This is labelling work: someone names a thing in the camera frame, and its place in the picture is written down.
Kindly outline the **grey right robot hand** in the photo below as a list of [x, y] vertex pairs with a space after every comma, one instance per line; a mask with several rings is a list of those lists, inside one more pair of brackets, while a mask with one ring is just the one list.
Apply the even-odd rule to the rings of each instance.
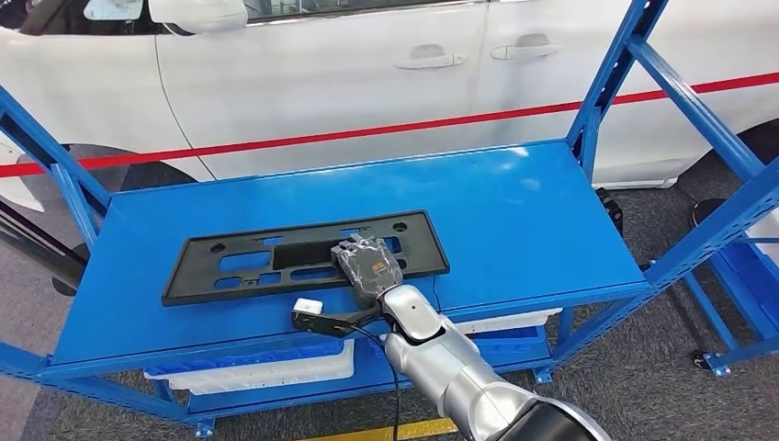
[[403, 283], [401, 266], [382, 238], [351, 234], [330, 250], [353, 287], [355, 304], [370, 309], [388, 290]]

